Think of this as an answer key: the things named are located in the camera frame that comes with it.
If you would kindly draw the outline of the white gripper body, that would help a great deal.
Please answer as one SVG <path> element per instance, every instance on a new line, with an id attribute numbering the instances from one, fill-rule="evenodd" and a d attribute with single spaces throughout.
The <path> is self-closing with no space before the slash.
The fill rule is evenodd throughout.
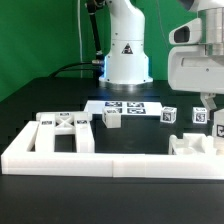
<path id="1" fill-rule="evenodd" d="M 224 19 L 196 18 L 169 34 L 173 90 L 224 94 Z"/>

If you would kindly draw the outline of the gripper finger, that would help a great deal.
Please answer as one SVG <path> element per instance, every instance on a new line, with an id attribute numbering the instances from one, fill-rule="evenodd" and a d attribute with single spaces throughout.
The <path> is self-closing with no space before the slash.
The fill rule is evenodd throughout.
<path id="1" fill-rule="evenodd" d="M 215 94 L 214 93 L 201 93 L 200 99 L 204 107 L 208 110 L 215 110 L 216 104 L 214 102 Z"/>

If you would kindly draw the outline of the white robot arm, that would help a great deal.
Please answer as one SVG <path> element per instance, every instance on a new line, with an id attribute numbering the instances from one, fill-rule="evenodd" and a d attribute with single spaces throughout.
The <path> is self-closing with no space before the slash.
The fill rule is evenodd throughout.
<path id="1" fill-rule="evenodd" d="M 177 0 L 197 17 L 169 33 L 168 83 L 174 90 L 198 92 L 204 107 L 216 108 L 214 97 L 224 94 L 224 0 Z M 111 47 L 103 54 L 95 13 L 108 7 Z M 133 90 L 152 82 L 144 53 L 144 14 L 130 0 L 87 0 L 96 57 L 102 62 L 99 82 L 110 88 Z"/>

